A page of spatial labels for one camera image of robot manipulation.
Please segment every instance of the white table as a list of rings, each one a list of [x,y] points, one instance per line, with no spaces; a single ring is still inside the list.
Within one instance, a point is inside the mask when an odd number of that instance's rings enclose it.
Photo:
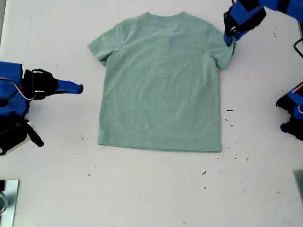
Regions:
[[[303,80],[303,61],[293,49],[300,33],[290,17],[268,10],[222,72],[222,153],[97,145],[105,68],[87,43],[146,11],[185,11],[223,31],[230,4],[8,0],[0,60],[84,85],[80,96],[33,101],[27,117],[45,146],[27,143],[0,158],[0,179],[20,180],[15,227],[303,226],[293,176],[303,169],[303,143],[280,131],[289,116],[275,107]]]

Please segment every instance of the t-shirt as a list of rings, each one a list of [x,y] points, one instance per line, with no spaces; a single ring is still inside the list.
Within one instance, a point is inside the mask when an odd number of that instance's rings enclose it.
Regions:
[[[180,13],[127,19],[89,44],[107,68],[98,144],[220,152],[223,33]]]

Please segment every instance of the black cable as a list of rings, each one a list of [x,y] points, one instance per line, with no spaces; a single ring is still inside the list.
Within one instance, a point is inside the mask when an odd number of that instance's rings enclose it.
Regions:
[[[295,51],[298,52],[298,54],[303,58],[303,53],[301,51],[299,51],[299,49],[297,48],[297,45],[300,43],[300,42],[303,42],[303,38],[298,40],[297,42],[294,43],[294,49]]]

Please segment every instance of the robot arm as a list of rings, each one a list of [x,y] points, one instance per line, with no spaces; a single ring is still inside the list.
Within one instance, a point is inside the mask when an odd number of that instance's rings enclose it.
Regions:
[[[228,46],[258,26],[266,16],[264,7],[303,22],[303,0],[237,0],[224,14],[224,40]]]

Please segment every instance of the t-shirt hem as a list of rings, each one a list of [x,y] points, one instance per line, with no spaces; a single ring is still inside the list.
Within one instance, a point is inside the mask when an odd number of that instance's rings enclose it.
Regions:
[[[184,151],[184,152],[215,152],[219,153],[222,151],[222,148],[208,148],[208,147],[198,147],[198,148],[186,148],[186,147],[165,147],[165,146],[146,146],[143,144],[125,144],[125,143],[111,143],[98,141],[99,145],[110,146],[110,147],[120,147],[120,148],[133,148],[133,149],[144,149],[144,150],[156,150],[156,151]]]

